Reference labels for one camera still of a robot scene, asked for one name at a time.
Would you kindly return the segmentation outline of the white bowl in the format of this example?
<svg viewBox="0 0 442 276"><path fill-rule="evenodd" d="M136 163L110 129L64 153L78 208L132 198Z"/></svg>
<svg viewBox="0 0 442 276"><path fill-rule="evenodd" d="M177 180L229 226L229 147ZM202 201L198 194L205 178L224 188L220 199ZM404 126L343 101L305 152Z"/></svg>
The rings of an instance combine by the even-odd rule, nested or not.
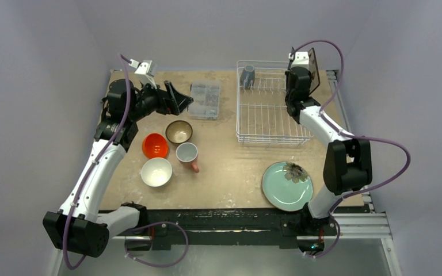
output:
<svg viewBox="0 0 442 276"><path fill-rule="evenodd" d="M149 187L161 187L166 185L173 175L173 168L165 158L152 158L141 168L140 177L144 184Z"/></svg>

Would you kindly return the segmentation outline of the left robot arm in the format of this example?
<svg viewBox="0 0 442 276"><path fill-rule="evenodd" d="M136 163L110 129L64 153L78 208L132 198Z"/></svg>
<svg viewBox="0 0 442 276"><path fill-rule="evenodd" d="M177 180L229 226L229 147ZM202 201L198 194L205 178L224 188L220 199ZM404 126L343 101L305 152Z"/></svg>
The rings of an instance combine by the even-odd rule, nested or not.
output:
<svg viewBox="0 0 442 276"><path fill-rule="evenodd" d="M138 132L136 123L153 112L178 116L193 103L192 97L179 93L170 81L164 85L163 90L150 84L137 88L126 79L109 84L88 164L59 210L47 212L43 218L55 248L97 258L118 234L131 231L142 235L148 230L143 205L124 203L104 216L99 215L99 208L114 171Z"/></svg>

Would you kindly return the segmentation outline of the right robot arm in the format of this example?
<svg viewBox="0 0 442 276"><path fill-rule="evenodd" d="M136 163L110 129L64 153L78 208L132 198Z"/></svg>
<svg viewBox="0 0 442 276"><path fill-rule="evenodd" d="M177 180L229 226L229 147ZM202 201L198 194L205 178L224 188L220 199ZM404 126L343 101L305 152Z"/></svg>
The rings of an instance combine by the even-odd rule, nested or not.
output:
<svg viewBox="0 0 442 276"><path fill-rule="evenodd" d="M368 141L351 138L325 117L319 102L310 96L313 80L308 69L299 66L287 69L285 77L288 114L327 147L324 186L304 205L300 215L301 229L313 234L328 224L331 212L344 196L371 183L371 146Z"/></svg>

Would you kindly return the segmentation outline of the pink flowered mug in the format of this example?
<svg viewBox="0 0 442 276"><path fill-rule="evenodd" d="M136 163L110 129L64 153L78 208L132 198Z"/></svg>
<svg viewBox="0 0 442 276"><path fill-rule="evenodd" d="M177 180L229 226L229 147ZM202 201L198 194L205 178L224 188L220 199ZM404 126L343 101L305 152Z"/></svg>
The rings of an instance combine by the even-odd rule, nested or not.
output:
<svg viewBox="0 0 442 276"><path fill-rule="evenodd" d="M176 157L178 161L186 168L199 173L199 165L197 158L199 155L198 148L193 143L182 143L176 149Z"/></svg>

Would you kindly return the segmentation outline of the grey printed mug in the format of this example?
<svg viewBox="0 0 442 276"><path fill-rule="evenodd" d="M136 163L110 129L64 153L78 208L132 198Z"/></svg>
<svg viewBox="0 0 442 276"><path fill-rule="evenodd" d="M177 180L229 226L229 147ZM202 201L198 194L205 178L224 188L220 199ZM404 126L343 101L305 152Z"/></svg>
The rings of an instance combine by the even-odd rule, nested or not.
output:
<svg viewBox="0 0 442 276"><path fill-rule="evenodd" d="M255 83L256 73L252 65L246 65L240 75L239 85L246 89L251 89Z"/></svg>

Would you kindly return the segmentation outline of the brown rimmed beige bowl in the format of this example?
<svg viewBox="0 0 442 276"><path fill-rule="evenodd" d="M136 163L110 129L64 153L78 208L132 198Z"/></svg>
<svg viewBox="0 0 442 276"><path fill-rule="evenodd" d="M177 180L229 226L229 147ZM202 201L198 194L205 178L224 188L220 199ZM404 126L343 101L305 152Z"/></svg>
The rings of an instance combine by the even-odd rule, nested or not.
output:
<svg viewBox="0 0 442 276"><path fill-rule="evenodd" d="M165 129L166 139L173 144L186 143L192 135L191 124L184 120L173 121Z"/></svg>

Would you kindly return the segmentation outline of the clear plastic screw box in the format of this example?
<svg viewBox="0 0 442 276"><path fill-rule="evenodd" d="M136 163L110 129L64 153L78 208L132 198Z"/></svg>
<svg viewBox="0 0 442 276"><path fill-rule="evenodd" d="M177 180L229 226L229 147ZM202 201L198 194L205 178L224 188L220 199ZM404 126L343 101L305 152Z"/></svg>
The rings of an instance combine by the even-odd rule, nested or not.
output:
<svg viewBox="0 0 442 276"><path fill-rule="evenodd" d="M196 80L191 83L188 115L197 120L217 120L221 82L219 80Z"/></svg>

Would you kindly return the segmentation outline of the light green round plate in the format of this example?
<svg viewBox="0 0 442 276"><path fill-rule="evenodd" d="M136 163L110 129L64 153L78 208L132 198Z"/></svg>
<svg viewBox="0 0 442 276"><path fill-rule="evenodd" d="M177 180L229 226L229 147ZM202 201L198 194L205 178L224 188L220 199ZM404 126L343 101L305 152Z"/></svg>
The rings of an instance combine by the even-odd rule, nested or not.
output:
<svg viewBox="0 0 442 276"><path fill-rule="evenodd" d="M308 172L293 162L271 164L262 176L261 188L275 208L286 212L302 210L314 192Z"/></svg>

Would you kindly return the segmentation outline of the square floral plate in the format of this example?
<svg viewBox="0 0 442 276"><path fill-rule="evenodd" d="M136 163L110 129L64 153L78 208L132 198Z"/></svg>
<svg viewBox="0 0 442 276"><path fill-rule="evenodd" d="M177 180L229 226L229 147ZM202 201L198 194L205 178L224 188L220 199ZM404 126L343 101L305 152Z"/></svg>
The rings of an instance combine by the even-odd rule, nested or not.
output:
<svg viewBox="0 0 442 276"><path fill-rule="evenodd" d="M315 49L311 48L308 52L308 70L311 76L311 85L309 95L311 95L321 84L320 76L319 76L319 68L317 63L317 57L315 53Z"/></svg>

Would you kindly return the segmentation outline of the orange bowl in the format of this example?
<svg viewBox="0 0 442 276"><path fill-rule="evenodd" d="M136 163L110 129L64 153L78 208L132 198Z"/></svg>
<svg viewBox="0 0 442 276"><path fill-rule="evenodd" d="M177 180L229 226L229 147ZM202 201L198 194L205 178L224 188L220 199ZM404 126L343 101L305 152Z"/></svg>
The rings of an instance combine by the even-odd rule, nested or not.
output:
<svg viewBox="0 0 442 276"><path fill-rule="evenodd" d="M149 158L165 158L169 153L166 139L159 133L148 134L142 142L143 154Z"/></svg>

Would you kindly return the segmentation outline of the black table edge rail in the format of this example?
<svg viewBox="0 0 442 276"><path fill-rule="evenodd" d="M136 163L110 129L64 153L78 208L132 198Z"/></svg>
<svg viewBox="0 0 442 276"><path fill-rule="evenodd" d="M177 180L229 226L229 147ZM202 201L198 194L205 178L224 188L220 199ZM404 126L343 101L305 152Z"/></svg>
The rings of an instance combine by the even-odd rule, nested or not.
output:
<svg viewBox="0 0 442 276"><path fill-rule="evenodd" d="M153 250L169 250L175 244L278 246L317 254L328 251L327 239L390 236L385 215L376 213L337 213L311 219L307 211L274 208L147 210L132 203L91 218L48 212L43 225L56 248L94 258L114 237L149 240Z"/></svg>

